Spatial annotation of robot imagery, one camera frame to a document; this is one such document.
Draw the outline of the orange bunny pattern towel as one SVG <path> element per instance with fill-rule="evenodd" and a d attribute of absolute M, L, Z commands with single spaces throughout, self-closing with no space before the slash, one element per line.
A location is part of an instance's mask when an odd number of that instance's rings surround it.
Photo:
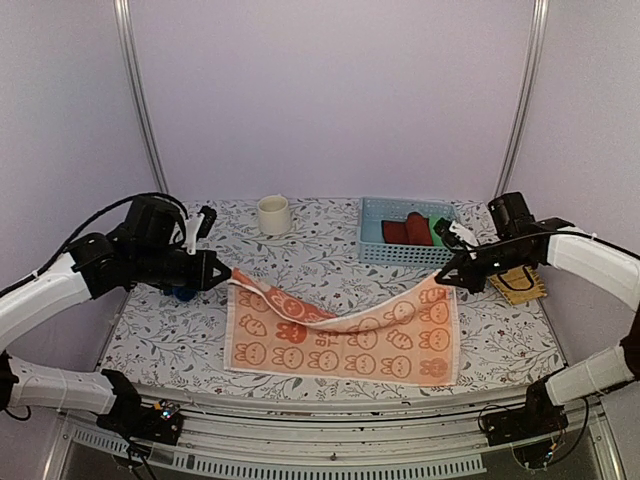
<path fill-rule="evenodd" d="M 416 387 L 458 380 L 456 293 L 434 275 L 372 308 L 337 316 L 236 269 L 228 301 L 227 370 Z"/>

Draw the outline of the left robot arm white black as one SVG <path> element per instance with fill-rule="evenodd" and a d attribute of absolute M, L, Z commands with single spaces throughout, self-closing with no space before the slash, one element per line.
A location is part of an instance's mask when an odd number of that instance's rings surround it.
<path fill-rule="evenodd" d="M 231 270 L 212 250 L 200 250 L 217 213 L 194 216 L 174 197 L 150 192 L 126 197 L 126 218 L 108 234 L 77 228 L 39 269 L 1 292 L 1 346 L 57 314 L 116 289 L 145 284 L 161 291 L 208 291 Z M 1 407 L 48 407 L 110 415 L 128 434 L 148 426 L 148 412 L 121 373 L 74 372 L 1 353 Z"/>

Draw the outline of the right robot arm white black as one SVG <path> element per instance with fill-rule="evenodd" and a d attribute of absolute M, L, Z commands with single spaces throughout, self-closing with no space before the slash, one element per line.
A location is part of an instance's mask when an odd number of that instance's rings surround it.
<path fill-rule="evenodd" d="M 639 309 L 639 257 L 557 218 L 537 220 L 519 192 L 488 204 L 498 239 L 480 244 L 461 224 L 441 219 L 434 230 L 453 256 L 437 273 L 440 285 L 483 291 L 492 275 L 550 266 L 573 274 Z M 615 346 L 532 384 L 517 415 L 517 427 L 537 436 L 552 424 L 555 407 L 592 394 L 606 394 L 639 379 L 639 324 Z"/>

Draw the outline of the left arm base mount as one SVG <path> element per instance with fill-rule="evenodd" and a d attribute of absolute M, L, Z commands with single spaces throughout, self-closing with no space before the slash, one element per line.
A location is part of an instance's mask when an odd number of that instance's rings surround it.
<path fill-rule="evenodd" d="M 139 397 L 118 397 L 111 410 L 96 416 L 96 425 L 114 432 L 125 440 L 140 439 L 176 446 L 184 417 L 178 403 L 159 400 L 151 406 Z"/>

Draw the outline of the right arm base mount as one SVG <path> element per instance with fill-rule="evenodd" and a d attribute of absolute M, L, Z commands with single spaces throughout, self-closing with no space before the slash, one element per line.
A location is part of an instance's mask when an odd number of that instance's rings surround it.
<path fill-rule="evenodd" d="M 564 408 L 546 397 L 528 397 L 518 408 L 491 408 L 479 416 L 479 428 L 490 446 L 559 433 L 569 425 Z"/>

